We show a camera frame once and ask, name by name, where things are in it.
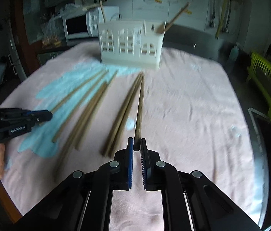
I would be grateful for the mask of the wooden chopstick long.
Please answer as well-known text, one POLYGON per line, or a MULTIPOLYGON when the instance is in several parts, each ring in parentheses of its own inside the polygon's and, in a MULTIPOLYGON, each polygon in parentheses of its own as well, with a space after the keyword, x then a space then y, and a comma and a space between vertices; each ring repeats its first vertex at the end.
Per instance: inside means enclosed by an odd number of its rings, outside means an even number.
POLYGON ((98 100, 102 96, 103 92, 108 86, 108 82, 104 81, 96 94, 93 96, 93 98, 89 101, 86 108, 82 112, 80 118, 78 119, 77 123, 75 124, 74 128, 71 130, 71 133, 66 141, 66 143, 63 146, 63 149, 60 153, 60 156, 57 161, 57 165, 53 172, 53 178, 54 182, 58 182, 59 175, 62 172, 62 169, 64 168, 67 160, 68 155, 70 154, 71 150, 75 148, 76 150, 79 150, 79 142, 81 140, 81 135, 84 132, 84 128, 87 125, 87 122, 89 118, 92 115, 93 109, 96 106, 98 100))
POLYGON ((86 136, 88 128, 90 126, 90 121, 93 118, 95 108, 102 97, 104 91, 108 86, 108 82, 103 82, 99 87, 96 94, 94 94, 93 98, 89 101, 86 108, 82 112, 80 118, 78 119, 76 125, 74 126, 73 130, 71 131, 65 145, 64 149, 62 150, 60 157, 58 159, 57 165, 63 163, 69 154, 69 152, 75 148, 77 151, 80 151, 80 142, 86 136))

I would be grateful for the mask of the cream house-shaped utensil holder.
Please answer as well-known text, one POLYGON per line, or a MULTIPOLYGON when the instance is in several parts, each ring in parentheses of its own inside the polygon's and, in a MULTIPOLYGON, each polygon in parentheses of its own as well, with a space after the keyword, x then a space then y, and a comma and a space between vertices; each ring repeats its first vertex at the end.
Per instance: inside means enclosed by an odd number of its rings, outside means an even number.
POLYGON ((98 40, 104 64, 159 69, 165 22, 117 20, 99 23, 98 40))

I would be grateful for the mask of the clear plastic bottle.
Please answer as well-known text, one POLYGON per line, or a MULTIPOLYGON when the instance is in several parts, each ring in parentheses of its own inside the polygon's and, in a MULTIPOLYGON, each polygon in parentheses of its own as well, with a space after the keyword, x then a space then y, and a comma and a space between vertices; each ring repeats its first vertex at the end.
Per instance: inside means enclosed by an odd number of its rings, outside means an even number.
POLYGON ((239 43, 237 42, 231 49, 228 60, 235 62, 239 55, 239 43))

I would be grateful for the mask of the white microwave oven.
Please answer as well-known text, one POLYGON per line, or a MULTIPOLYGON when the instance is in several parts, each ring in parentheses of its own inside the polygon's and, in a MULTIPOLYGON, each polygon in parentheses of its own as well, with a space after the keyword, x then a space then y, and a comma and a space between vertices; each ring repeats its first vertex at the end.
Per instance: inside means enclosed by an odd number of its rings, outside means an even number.
POLYGON ((104 23, 102 9, 97 7, 79 7, 62 18, 67 41, 81 38, 98 37, 98 23, 104 23))

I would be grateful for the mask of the pink towel with blue whale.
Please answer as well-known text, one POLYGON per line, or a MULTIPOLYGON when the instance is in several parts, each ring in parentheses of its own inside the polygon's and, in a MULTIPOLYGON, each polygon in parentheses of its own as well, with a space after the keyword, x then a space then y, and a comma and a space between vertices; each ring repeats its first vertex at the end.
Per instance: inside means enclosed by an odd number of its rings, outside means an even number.
POLYGON ((107 82, 118 70, 92 125, 81 143, 73 148, 54 182, 53 172, 71 130, 98 91, 81 104, 55 143, 60 126, 52 119, 33 127, 28 134, 6 145, 6 168, 2 184, 21 214, 74 171, 86 174, 111 161, 103 150, 118 112, 136 77, 144 75, 141 136, 149 150, 181 172, 200 171, 225 193, 242 213, 229 230, 258 230, 253 212, 255 168, 249 130, 227 74, 217 62, 177 49, 162 49, 159 69, 118 67, 102 64, 98 43, 82 43, 52 60, 18 86, 2 107, 36 110, 36 95, 69 71, 81 68, 108 69, 107 82))

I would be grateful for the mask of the plastic bag with oranges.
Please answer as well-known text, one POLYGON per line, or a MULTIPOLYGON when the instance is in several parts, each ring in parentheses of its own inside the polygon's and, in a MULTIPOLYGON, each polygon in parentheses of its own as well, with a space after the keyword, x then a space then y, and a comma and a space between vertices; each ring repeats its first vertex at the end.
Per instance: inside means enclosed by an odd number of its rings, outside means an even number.
POLYGON ((52 15, 50 20, 41 25, 43 32, 42 44, 44 47, 60 46, 65 39, 64 25, 60 15, 52 15))

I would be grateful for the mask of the wooden chopstick short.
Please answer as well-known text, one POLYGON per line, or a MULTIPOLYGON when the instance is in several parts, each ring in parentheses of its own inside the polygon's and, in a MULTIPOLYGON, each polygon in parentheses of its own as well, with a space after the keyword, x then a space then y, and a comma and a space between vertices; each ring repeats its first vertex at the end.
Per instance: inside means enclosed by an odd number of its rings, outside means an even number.
POLYGON ((76 134, 76 139, 73 142, 73 144, 71 146, 73 146, 77 151, 81 150, 81 143, 82 141, 84 141, 86 134, 88 133, 92 122, 102 104, 102 101, 104 99, 104 96, 106 95, 112 81, 115 79, 115 77, 117 76, 118 70, 115 70, 114 74, 112 75, 112 77, 110 78, 109 82, 105 82, 105 85, 103 86, 103 88, 100 88, 101 92, 99 92, 98 96, 96 99, 94 99, 93 101, 93 105, 90 106, 89 111, 88 111, 88 115, 86 115, 85 119, 84 119, 84 123, 82 124, 82 126, 79 129, 79 132, 76 134))

